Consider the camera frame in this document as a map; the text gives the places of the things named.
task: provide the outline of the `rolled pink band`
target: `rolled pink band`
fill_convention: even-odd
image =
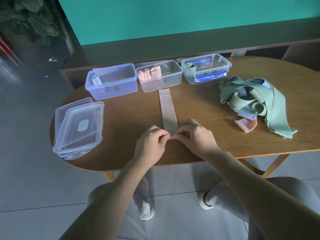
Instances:
[[[145,80],[143,71],[138,71],[138,76],[139,76],[141,81]]]
[[[145,80],[150,80],[150,79],[152,79],[152,78],[151,78],[151,71],[150,71],[149,68],[147,68],[147,69],[144,70],[144,78],[145,78]]]
[[[152,78],[158,78],[161,77],[162,73],[161,73],[161,67],[160,65],[155,65],[154,67],[151,68],[151,77]]]
[[[247,118],[243,118],[241,120],[235,120],[235,123],[239,125],[241,129],[245,133],[252,131],[257,126],[257,118],[255,120],[248,120]]]

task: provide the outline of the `gray floor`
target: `gray floor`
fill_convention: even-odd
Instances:
[[[61,47],[55,41],[30,54],[13,70],[16,80],[0,75],[0,239],[58,239],[83,211],[91,190],[107,182],[103,174],[75,168],[52,152],[51,119],[73,91],[58,72],[68,56]],[[57,61],[48,62],[52,57]],[[319,152],[291,155],[271,176],[305,180],[320,195],[319,157]],[[249,161],[265,170],[273,160]],[[150,239],[247,238],[247,226],[238,218],[199,207],[197,191],[221,180],[209,164],[157,167],[147,177],[156,210],[145,222]]]

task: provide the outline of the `trousers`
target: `trousers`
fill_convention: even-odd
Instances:
[[[320,199],[314,190],[305,182],[294,177],[271,177],[266,180],[295,197],[317,214],[320,214]],[[110,186],[110,184],[111,183],[107,183],[95,188],[88,197],[87,206],[94,202]],[[209,190],[206,199],[211,206],[221,210],[227,210],[241,220],[249,223],[248,240],[265,239],[228,185],[214,186]],[[116,239],[148,239],[141,221],[141,216],[143,215],[145,208],[148,208],[146,205],[146,202],[140,198],[140,195],[133,195],[119,227]]]

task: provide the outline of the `hand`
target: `hand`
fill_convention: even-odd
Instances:
[[[204,160],[208,160],[211,154],[221,151],[212,132],[194,119],[182,121],[177,133],[172,137],[181,141],[193,154]]]
[[[136,143],[134,160],[142,162],[150,169],[165,152],[166,142],[171,138],[168,131],[151,126]]]

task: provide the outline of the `oval table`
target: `oval table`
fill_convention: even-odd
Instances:
[[[182,77],[181,84],[170,87],[178,124],[193,118],[211,130],[217,144],[254,172],[268,177],[291,153],[320,150],[320,74],[303,66],[265,57],[239,56],[228,58],[232,67],[228,78],[190,85]],[[218,86],[233,76],[242,79],[265,78],[286,98],[288,124],[297,129],[293,139],[284,139],[268,130],[264,118],[258,117],[257,127],[243,132],[235,120],[240,119],[227,104],[219,100]],[[90,97],[81,86],[62,105]],[[105,104],[102,142],[90,153],[66,162],[86,170],[104,171],[112,181],[112,171],[121,170],[134,155],[138,138],[152,125],[163,128],[158,91],[138,91],[102,100]],[[54,119],[50,126],[54,139]],[[244,158],[280,155],[264,172]],[[169,140],[165,153],[155,166],[202,161],[182,143]]]

